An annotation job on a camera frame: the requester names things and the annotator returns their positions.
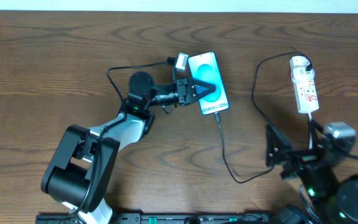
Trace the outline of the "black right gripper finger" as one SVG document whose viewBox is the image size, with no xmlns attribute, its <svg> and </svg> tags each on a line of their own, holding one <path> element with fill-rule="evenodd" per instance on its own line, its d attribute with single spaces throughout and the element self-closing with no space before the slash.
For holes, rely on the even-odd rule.
<svg viewBox="0 0 358 224">
<path fill-rule="evenodd" d="M 317 121 L 309 121 L 310 146 L 322 146 L 324 140 L 323 127 Z"/>
<path fill-rule="evenodd" d="M 267 153 L 266 166 L 282 165 L 289 161 L 289 154 L 293 151 L 292 144 L 274 125 L 266 126 Z"/>
</svg>

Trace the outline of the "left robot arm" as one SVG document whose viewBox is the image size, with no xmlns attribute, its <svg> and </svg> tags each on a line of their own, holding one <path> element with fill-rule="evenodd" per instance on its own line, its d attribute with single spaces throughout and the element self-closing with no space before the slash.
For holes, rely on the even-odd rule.
<svg viewBox="0 0 358 224">
<path fill-rule="evenodd" d="M 113 210 L 104 195 L 117 154 L 149 133 L 155 120 L 149 108 L 190 105 L 215 90 L 216 85 L 197 79 L 157 85 L 148 73 L 134 73 L 115 119 L 92 128 L 73 124 L 66 129 L 42 177 L 42 191 L 81 223 L 109 223 Z"/>
</svg>

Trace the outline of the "blue screen Samsung smartphone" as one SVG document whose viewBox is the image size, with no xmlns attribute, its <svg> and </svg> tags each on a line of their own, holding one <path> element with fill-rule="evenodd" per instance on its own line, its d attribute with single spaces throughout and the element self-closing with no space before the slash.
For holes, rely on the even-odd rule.
<svg viewBox="0 0 358 224">
<path fill-rule="evenodd" d="M 218 61 L 214 52 L 195 55 L 188 58 L 191 76 L 215 87 L 212 93 L 202 97 L 198 102 L 203 115 L 217 113 L 229 108 Z"/>
</svg>

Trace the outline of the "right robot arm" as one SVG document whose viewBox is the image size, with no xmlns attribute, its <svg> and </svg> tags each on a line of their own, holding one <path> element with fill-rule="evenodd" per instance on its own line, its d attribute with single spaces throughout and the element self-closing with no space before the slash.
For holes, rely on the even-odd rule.
<svg viewBox="0 0 358 224">
<path fill-rule="evenodd" d="M 358 223 L 358 174 L 339 181 L 333 169 L 351 150 L 356 131 L 339 121 L 325 126 L 311 120 L 308 125 L 312 148 L 296 150 L 274 125 L 266 127 L 268 167 L 282 166 L 283 180 L 300 179 L 312 204 L 312 222 Z"/>
</svg>

